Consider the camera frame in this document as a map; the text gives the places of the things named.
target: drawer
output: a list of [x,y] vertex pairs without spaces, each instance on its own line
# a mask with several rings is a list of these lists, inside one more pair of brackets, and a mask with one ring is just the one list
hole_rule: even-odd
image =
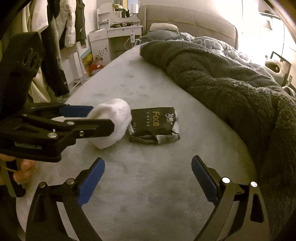
[[134,32],[135,35],[141,35],[142,34],[142,28],[118,28],[118,29],[112,29],[108,30],[107,35],[108,38],[114,38],[114,37],[120,37],[120,36],[130,36],[131,33]]
[[107,38],[107,31],[104,30],[97,30],[94,32],[89,33],[89,40],[90,42],[100,40],[100,39],[106,39]]

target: black pants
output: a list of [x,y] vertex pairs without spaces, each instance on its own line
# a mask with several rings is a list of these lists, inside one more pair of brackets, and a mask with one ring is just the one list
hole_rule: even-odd
[[9,196],[6,186],[0,186],[0,241],[21,241],[17,236],[19,227],[16,198]]

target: power outlet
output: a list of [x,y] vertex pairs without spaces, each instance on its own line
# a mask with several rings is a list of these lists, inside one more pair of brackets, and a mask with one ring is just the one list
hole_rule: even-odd
[[136,42],[135,33],[132,32],[131,33],[131,43],[135,43],[135,42]]

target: human hand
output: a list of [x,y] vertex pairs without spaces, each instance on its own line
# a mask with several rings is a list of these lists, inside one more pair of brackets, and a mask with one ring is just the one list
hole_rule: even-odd
[[[0,160],[14,161],[15,157],[0,154]],[[20,165],[21,169],[16,171],[13,174],[13,179],[19,184],[27,183],[32,177],[33,170],[35,168],[35,164],[36,164],[36,161],[23,159],[21,162],[21,165]],[[1,172],[0,172],[0,185],[5,185],[5,182],[2,178]]]

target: white sock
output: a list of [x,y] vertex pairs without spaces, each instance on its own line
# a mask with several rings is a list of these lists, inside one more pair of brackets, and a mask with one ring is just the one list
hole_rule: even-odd
[[99,149],[115,144],[125,134],[132,120],[131,109],[122,99],[112,99],[97,105],[87,116],[88,119],[110,119],[114,123],[114,132],[108,137],[90,138]]

